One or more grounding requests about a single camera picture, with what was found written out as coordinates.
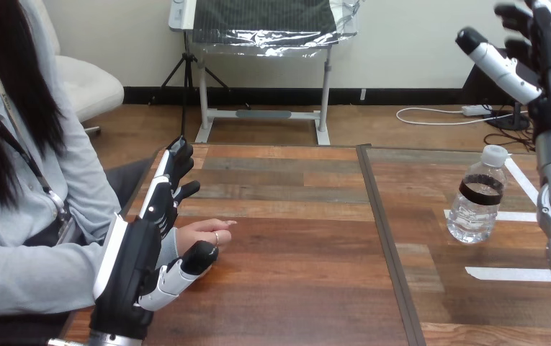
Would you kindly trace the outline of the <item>person's hand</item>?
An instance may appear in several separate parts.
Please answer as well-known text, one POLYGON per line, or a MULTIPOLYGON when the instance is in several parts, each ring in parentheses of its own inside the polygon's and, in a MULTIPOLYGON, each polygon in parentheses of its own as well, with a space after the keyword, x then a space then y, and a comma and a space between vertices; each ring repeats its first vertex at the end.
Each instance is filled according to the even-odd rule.
POLYGON ((183 255, 197 241, 206 241, 218 248, 223 248, 232 240, 230 228, 236 221, 209 219, 191 223, 176 230, 176 250, 183 255))

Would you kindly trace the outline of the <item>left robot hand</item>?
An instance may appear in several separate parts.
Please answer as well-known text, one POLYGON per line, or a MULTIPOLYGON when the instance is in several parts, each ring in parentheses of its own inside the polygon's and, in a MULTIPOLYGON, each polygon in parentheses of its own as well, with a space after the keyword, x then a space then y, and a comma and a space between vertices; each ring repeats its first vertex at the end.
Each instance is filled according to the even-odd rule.
POLYGON ((164 150, 135 220, 115 216, 94 281, 89 345, 141 345, 154 312, 176 300, 218 258, 217 247, 197 241, 182 256, 156 265, 181 201, 200 190, 198 181, 180 183, 194 165, 192 153, 183 136, 176 138, 164 150))

